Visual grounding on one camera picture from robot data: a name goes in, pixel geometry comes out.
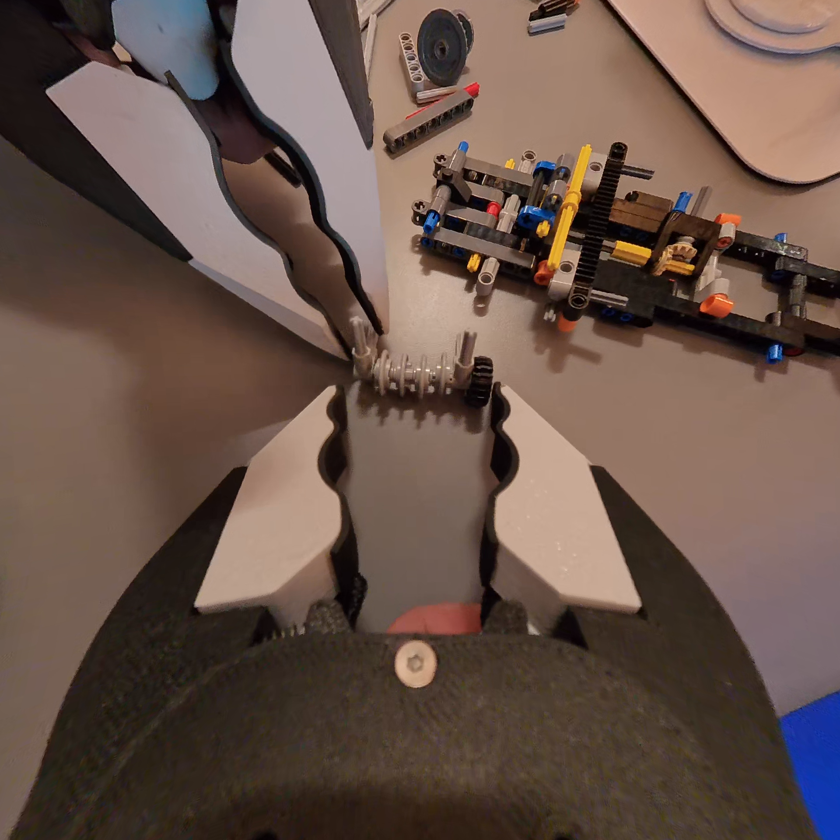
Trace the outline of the dark grey lego beam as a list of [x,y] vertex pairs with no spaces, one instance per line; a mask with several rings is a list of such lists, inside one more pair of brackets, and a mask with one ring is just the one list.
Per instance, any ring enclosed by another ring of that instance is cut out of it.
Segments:
[[446,130],[450,124],[471,113],[475,100],[476,97],[466,89],[459,89],[422,109],[410,119],[394,124],[383,133],[385,150],[389,154],[400,154]]

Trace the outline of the blue panel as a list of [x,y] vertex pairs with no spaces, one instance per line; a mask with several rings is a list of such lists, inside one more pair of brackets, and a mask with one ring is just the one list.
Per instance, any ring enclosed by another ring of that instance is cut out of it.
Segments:
[[795,778],[816,831],[839,838],[839,693],[780,719]]

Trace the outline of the light grey lego beam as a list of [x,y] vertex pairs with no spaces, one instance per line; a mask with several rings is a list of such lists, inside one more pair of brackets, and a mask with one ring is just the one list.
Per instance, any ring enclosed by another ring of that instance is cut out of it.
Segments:
[[406,83],[412,96],[415,97],[418,92],[424,90],[427,78],[417,56],[417,50],[412,35],[408,32],[402,32],[399,35],[399,44],[401,48]]

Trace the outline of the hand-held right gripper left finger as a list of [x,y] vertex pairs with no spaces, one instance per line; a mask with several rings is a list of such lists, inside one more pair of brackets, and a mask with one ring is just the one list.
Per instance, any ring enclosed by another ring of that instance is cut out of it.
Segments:
[[338,487],[347,419],[345,390],[331,386],[250,460],[194,601],[199,613],[257,606],[292,627],[332,600],[355,626],[364,577]]

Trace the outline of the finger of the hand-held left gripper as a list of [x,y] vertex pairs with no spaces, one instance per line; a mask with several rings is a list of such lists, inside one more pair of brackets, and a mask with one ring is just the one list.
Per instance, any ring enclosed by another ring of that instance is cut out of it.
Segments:
[[312,220],[338,250],[364,315],[387,334],[374,112],[357,3],[220,2],[219,50],[259,130],[301,178]]
[[189,255],[189,265],[320,350],[346,342],[292,277],[287,255],[229,190],[217,143],[177,79],[89,62],[47,96]]

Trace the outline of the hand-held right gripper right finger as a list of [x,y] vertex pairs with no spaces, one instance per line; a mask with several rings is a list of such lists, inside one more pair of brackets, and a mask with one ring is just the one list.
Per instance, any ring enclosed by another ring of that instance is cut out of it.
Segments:
[[552,631],[569,607],[643,607],[590,461],[509,385],[493,385],[488,498],[479,548],[486,598],[523,607]]

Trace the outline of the person's right hand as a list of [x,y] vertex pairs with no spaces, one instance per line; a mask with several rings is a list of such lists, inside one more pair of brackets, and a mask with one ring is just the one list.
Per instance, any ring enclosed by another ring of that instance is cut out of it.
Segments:
[[468,635],[481,630],[479,603],[445,602],[414,607],[388,627],[388,634]]

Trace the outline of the black lego wheel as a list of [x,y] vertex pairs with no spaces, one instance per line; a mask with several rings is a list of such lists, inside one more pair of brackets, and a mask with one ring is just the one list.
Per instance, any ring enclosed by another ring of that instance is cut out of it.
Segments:
[[439,88],[458,82],[475,43],[475,28],[466,12],[436,8],[423,19],[416,52],[425,76]]

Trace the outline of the grey lego axle assembly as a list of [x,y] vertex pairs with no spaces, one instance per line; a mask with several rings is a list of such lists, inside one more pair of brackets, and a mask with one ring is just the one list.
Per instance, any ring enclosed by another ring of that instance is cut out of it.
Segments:
[[412,361],[406,353],[393,355],[387,349],[380,350],[377,334],[362,318],[353,317],[350,327],[353,374],[378,395],[413,396],[417,400],[458,395],[471,408],[484,408],[490,402],[494,363],[490,357],[476,354],[476,332],[459,334],[453,355],[441,353],[435,360],[424,354]]

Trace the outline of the white rounded board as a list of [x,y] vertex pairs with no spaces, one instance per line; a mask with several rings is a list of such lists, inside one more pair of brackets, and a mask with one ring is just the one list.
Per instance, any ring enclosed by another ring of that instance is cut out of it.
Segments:
[[749,168],[792,185],[838,175],[838,2],[610,5]]

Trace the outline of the lego chassis assembly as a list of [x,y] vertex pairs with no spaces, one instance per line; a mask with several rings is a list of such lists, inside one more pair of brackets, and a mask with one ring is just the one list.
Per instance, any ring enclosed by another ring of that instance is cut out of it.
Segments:
[[505,166],[470,158],[467,144],[434,159],[430,200],[412,205],[420,245],[457,261],[488,298],[499,276],[545,290],[544,318],[562,332],[584,315],[646,329],[661,322],[746,345],[767,364],[805,353],[838,358],[838,327],[807,314],[809,298],[838,300],[838,269],[819,266],[786,234],[767,238],[741,217],[703,216],[708,189],[676,201],[622,179],[652,171],[627,147]]

